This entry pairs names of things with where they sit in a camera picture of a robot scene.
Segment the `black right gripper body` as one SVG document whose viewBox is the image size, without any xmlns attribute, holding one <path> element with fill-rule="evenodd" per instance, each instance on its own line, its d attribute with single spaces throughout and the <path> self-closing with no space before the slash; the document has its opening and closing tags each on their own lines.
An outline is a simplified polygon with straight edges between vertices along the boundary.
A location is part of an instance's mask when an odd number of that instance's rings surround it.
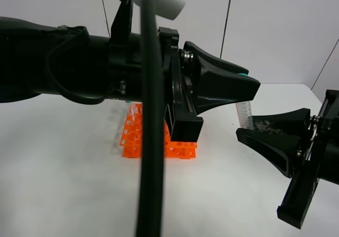
<svg viewBox="0 0 339 237">
<path fill-rule="evenodd" d="M 338 184 L 338 90 L 326 91 L 311 124 L 314 131 L 306 158 L 277 209 L 278 218 L 286 223 L 304 221 L 319 180 Z"/>
</svg>

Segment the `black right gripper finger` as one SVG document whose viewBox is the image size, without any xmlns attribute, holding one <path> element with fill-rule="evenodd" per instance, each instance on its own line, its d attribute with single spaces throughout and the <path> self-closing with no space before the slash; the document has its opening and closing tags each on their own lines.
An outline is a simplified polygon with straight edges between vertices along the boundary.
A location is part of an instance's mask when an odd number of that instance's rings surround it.
<svg viewBox="0 0 339 237">
<path fill-rule="evenodd" d="M 237 129 L 236 136 L 240 143 L 267 159 L 285 177 L 292 178 L 300 148 L 299 136 L 266 134 L 244 128 Z"/>
<path fill-rule="evenodd" d="M 277 115 L 252 118 L 255 131 L 273 135 L 304 135 L 310 120 L 310 109 L 301 108 Z"/>
</svg>

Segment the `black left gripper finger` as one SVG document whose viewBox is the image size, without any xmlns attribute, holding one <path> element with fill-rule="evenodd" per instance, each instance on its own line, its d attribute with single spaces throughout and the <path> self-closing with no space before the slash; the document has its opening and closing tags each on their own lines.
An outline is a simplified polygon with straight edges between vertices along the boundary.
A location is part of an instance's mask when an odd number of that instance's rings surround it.
<svg viewBox="0 0 339 237">
<path fill-rule="evenodd" d="M 189 94 L 196 114 L 255 98 L 261 83 L 248 76 L 247 69 L 217 58 L 190 41 L 183 49 L 193 54 L 183 74 L 192 84 Z"/>
</svg>

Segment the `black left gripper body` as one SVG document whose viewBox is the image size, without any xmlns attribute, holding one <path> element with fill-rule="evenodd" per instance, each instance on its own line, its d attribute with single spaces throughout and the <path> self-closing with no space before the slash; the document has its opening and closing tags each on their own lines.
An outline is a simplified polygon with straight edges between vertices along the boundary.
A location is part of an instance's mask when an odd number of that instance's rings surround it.
<svg viewBox="0 0 339 237">
<path fill-rule="evenodd" d="M 193 105 L 191 78 L 183 67 L 194 63 L 196 55 L 189 50 L 179 49 L 177 30 L 160 27 L 160 47 L 165 90 L 165 121 L 169 135 L 175 142 L 196 142 L 203 125 Z M 116 99 L 142 101 L 142 70 L 140 35 L 131 33 L 123 46 L 110 45 L 108 58 L 109 74 L 120 84 Z"/>
</svg>

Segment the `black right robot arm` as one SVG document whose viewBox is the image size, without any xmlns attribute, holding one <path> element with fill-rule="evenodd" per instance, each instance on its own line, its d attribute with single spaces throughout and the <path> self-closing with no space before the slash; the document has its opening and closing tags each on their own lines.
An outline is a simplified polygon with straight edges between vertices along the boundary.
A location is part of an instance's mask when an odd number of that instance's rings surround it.
<svg viewBox="0 0 339 237">
<path fill-rule="evenodd" d="M 301 108 L 253 122 L 237 129 L 237 139 L 291 180 L 277 216 L 300 229 L 319 180 L 338 184 L 338 91 L 326 91 L 318 115 Z"/>
</svg>

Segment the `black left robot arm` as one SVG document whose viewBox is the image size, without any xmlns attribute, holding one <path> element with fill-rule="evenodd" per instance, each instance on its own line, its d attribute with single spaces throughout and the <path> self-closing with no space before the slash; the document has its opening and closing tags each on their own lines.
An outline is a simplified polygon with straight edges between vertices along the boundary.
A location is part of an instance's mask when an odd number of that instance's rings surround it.
<svg viewBox="0 0 339 237">
<path fill-rule="evenodd" d="M 140 35 L 121 41 L 83 27 L 49 27 L 1 18 L 1 101 L 57 94 L 55 85 L 86 99 L 142 100 Z M 179 33 L 158 29 L 165 85 L 165 120 L 175 142 L 196 142 L 210 109 L 254 99 L 260 83 L 248 70 L 221 60 Z"/>
</svg>

